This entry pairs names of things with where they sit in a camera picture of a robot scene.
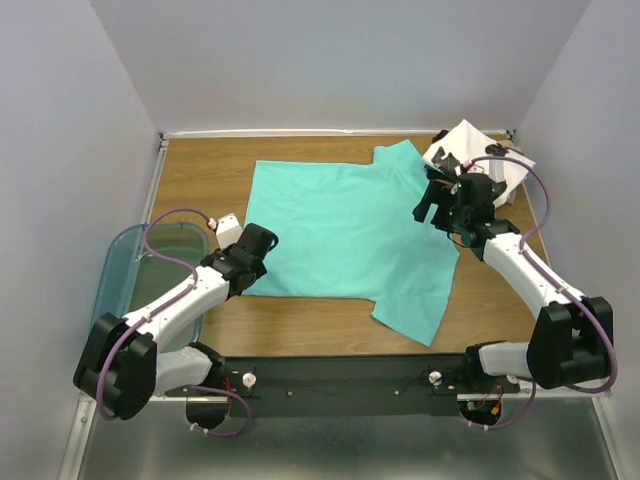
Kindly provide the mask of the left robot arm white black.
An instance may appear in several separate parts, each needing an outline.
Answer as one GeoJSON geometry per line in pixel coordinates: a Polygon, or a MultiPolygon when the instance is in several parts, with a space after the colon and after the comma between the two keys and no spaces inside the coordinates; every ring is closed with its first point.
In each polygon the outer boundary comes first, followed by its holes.
{"type": "Polygon", "coordinates": [[[192,267],[177,286],[123,317],[105,313],[94,322],[73,383],[96,401],[105,419],[128,420],[153,395],[176,388],[209,395],[220,387],[222,372],[213,351],[198,344],[175,352],[166,347],[198,317],[263,277],[265,258],[279,238],[254,223],[218,238],[222,247],[192,267]]]}

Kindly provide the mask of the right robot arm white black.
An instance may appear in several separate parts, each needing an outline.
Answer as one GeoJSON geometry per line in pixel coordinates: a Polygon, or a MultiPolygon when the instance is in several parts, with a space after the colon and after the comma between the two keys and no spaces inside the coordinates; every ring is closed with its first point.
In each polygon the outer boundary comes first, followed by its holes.
{"type": "Polygon", "coordinates": [[[496,215],[497,183],[480,173],[448,177],[427,171],[428,185],[413,210],[493,268],[519,295],[536,323],[529,341],[489,342],[469,347],[460,379],[480,392],[496,377],[528,379],[550,390],[597,392],[593,381],[614,381],[613,309],[602,297],[587,297],[564,282],[529,247],[519,229],[496,215]]]}

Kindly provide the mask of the teal t-shirt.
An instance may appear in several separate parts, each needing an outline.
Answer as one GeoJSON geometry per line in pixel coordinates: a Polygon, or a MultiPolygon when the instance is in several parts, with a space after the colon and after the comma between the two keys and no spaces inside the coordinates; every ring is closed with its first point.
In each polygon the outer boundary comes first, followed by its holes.
{"type": "Polygon", "coordinates": [[[371,163],[256,163],[246,220],[279,239],[248,294],[365,299],[372,316],[430,346],[451,295],[459,253],[412,211],[428,185],[408,140],[371,163]]]}

